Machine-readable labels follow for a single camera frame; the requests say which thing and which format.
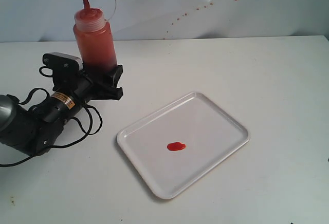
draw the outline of ketchup splatter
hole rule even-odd
[[[167,145],[167,149],[170,151],[181,151],[186,148],[186,144],[181,142],[174,142]]]

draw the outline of bottle cap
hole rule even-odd
[[[90,8],[88,0],[83,0],[84,9],[78,11],[74,19],[77,29],[83,32],[95,32],[106,25],[103,12],[98,8]]]

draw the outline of ketchup bottle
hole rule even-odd
[[[73,27],[81,59],[91,74],[107,73],[117,66],[109,22],[100,9],[90,8],[88,0],[83,0],[83,6],[74,16]]]

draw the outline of white table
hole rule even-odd
[[[322,36],[115,42],[120,101],[92,101],[102,131],[0,169],[0,222],[327,223],[329,43]],[[0,44],[2,94],[21,100],[46,52],[79,55],[75,42]],[[174,99],[204,93],[247,127],[250,142],[178,197],[152,195],[118,148],[116,133]],[[40,101],[43,94],[32,99]],[[78,114],[87,125],[87,116]],[[70,122],[57,144],[82,134]],[[23,158],[0,146],[2,163]]]

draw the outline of white backdrop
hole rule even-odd
[[[89,0],[109,16],[113,0]],[[116,40],[329,34],[329,0],[118,0]],[[81,0],[0,0],[0,41],[74,40]]]

